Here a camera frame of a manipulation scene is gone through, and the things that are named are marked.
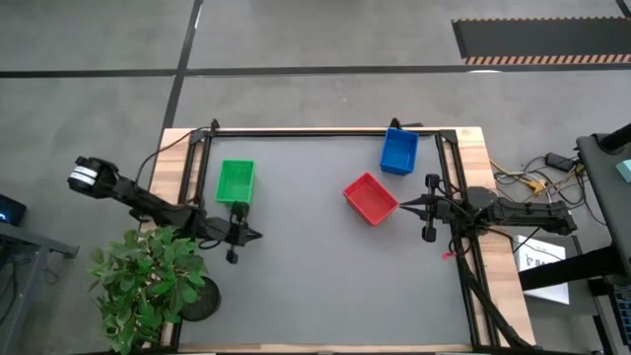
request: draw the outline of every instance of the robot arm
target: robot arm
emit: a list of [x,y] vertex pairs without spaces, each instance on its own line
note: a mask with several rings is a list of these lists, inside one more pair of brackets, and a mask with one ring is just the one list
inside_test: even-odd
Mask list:
[[246,221],[248,207],[236,203],[232,208],[235,221],[220,217],[206,218],[206,211],[196,206],[172,205],[162,198],[118,173],[118,167],[111,162],[98,158],[77,158],[74,171],[68,178],[68,185],[73,191],[102,199],[113,198],[129,207],[129,214],[138,221],[143,216],[153,218],[159,226],[175,226],[185,235],[195,240],[214,240],[233,246],[228,251],[230,263],[237,263],[238,256],[234,246],[244,247],[249,241],[262,235],[252,230]]

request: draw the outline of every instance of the black stand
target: black stand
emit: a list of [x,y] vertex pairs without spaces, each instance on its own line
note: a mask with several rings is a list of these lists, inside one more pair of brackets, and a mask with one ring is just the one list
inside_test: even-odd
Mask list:
[[600,248],[563,261],[520,272],[524,291],[595,276],[623,274],[624,267],[614,246]]

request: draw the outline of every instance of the concrete floor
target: concrete floor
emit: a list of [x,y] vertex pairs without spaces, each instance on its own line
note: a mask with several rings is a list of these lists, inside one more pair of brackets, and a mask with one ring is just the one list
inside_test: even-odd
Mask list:
[[[0,0],[0,71],[175,68],[192,3]],[[206,0],[189,67],[460,64],[451,19],[561,16],[620,13],[613,0]],[[50,261],[61,281],[44,286],[31,311],[25,354],[106,349],[86,293],[88,251],[136,224],[124,206],[71,192],[65,180],[79,155],[133,176],[158,144],[172,82],[0,79],[0,193],[29,206],[26,228],[82,248],[74,261]],[[626,71],[188,78],[175,126],[212,118],[224,126],[368,126],[394,116],[479,125],[490,156],[516,170],[549,151],[570,156],[577,136],[628,123],[629,93]],[[575,216],[585,250],[609,243],[586,211]],[[532,323],[546,348],[599,347],[589,318],[534,315]]]

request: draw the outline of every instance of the yellow cable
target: yellow cable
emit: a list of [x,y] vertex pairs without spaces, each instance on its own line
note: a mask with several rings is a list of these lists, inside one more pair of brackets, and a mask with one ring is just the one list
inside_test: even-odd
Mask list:
[[[497,164],[493,159],[489,159],[489,161],[491,162],[491,165],[493,167],[495,167],[495,169],[497,169],[498,171],[500,171],[501,173],[506,174],[507,176],[510,176],[511,173],[508,172],[506,169],[500,167],[499,164]],[[542,183],[541,181],[533,181],[533,180],[529,180],[527,178],[524,177],[515,177],[512,176],[513,178],[516,178],[519,182],[525,184],[526,186],[530,187],[532,189],[532,192],[534,194],[539,195],[541,192],[545,191],[545,183]]]

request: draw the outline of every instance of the white paper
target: white paper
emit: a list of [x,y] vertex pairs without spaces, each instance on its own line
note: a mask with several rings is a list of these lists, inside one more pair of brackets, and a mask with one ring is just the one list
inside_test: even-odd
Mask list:
[[[523,243],[526,240],[526,237],[519,236],[519,240],[520,243]],[[542,241],[536,241],[534,239],[530,239],[518,250],[518,266],[520,271],[528,270],[546,263],[557,262],[563,259],[565,259],[565,248]],[[567,283],[524,291],[524,294],[565,305],[570,304],[570,295],[568,293]]]

